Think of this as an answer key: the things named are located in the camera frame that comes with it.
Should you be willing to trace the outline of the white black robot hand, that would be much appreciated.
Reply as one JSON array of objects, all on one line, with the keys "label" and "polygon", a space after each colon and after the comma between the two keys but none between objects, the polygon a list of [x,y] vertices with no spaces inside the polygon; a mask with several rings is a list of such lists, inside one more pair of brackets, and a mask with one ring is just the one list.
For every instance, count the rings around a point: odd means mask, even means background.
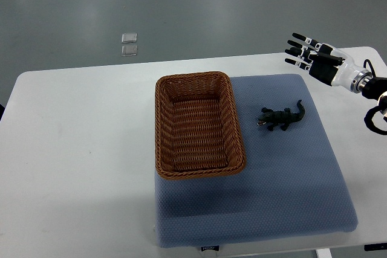
[{"label": "white black robot hand", "polygon": [[354,59],[342,50],[313,38],[293,33],[286,53],[292,58],[285,61],[328,86],[342,86],[357,94],[373,77],[373,71],[355,64]]}]

